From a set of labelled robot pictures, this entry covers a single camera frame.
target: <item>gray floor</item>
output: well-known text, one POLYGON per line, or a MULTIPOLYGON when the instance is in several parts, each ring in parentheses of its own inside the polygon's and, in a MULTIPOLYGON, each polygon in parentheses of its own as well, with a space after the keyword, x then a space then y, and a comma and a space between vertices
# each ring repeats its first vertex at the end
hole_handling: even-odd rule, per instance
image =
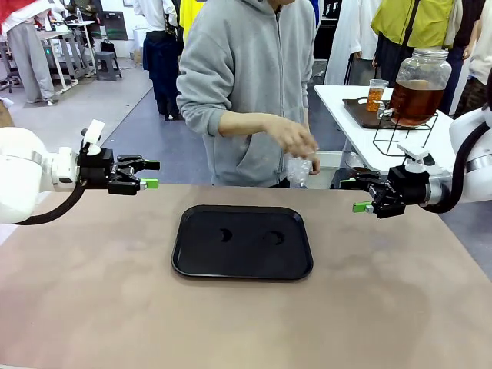
MULTIPOLYGON (((310 123, 321 150, 340 151, 344 134, 314 91, 310 91, 310 123)), ((139 154, 160 160, 161 171, 142 177, 161 183, 208 185, 210 175, 201 137, 181 121, 162 121, 152 91, 141 100, 106 141, 117 155, 139 154)), ((492 202, 463 204, 442 216, 475 261, 492 279, 492 202)))
MULTIPOLYGON (((148 73, 130 59, 120 58, 123 78, 117 81, 96 81, 95 77, 81 78, 79 85, 59 96, 53 106, 26 104, 22 86, 0 91, 0 96, 13 100, 9 108, 17 127, 36 133, 49 151, 58 151, 60 146, 78 149, 81 130, 92 119, 105 123, 101 134, 106 139, 134 106, 151 89, 148 73)), ((5 73, 0 65, 0 75, 5 73)), ((55 89, 61 85, 55 83, 55 89)))

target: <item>black shirt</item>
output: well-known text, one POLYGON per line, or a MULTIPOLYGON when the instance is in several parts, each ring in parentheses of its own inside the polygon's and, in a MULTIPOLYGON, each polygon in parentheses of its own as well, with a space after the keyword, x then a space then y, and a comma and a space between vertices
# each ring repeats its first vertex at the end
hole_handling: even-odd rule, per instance
POLYGON ((454 38, 454 46, 466 48, 470 42, 474 24, 480 19, 485 0, 463 0, 463 19, 461 27, 454 38))

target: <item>sneaker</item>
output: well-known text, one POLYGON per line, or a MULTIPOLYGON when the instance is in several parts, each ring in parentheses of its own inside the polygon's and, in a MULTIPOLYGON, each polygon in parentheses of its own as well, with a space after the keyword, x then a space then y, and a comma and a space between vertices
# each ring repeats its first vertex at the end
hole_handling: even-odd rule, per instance
POLYGON ((56 104, 58 102, 58 99, 57 98, 47 98, 45 101, 46 101, 46 104, 48 104, 48 106, 52 106, 53 104, 56 104))

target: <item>brown liquid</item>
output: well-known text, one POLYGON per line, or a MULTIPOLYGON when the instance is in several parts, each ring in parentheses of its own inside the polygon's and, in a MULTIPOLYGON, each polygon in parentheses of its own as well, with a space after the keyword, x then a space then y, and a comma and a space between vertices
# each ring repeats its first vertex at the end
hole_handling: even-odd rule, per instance
POLYGON ((381 101, 383 99, 383 93, 384 93, 383 88, 371 87, 369 89, 369 96, 367 97, 367 105, 366 105, 367 111, 377 111, 379 109, 380 103, 375 101, 381 101))
POLYGON ((397 82, 391 96, 392 121, 404 127, 417 127, 429 120, 439 107, 444 90, 431 89, 429 81, 397 82))

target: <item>white shirt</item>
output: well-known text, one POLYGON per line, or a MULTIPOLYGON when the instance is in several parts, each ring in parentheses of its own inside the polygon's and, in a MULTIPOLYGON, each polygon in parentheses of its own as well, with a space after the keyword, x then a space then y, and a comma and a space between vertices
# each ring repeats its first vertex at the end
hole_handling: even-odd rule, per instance
POLYGON ((172 0, 135 0, 133 4, 136 15, 143 15, 149 31, 165 31, 164 14, 169 14, 169 23, 178 27, 178 15, 172 0))
POLYGON ((372 20, 382 0, 345 0, 357 2, 351 28, 351 54, 362 52, 362 58, 372 60, 377 47, 377 35, 371 28, 372 20))
POLYGON ((492 69, 492 0, 487 0, 482 13, 482 33, 470 63, 470 73, 484 85, 492 69))
POLYGON ((11 13, 2 23, 2 34, 7 35, 8 31, 23 22, 32 23, 34 17, 39 17, 43 22, 43 18, 49 10, 63 12, 64 8, 58 0, 37 0, 24 8, 20 8, 18 11, 11 13))

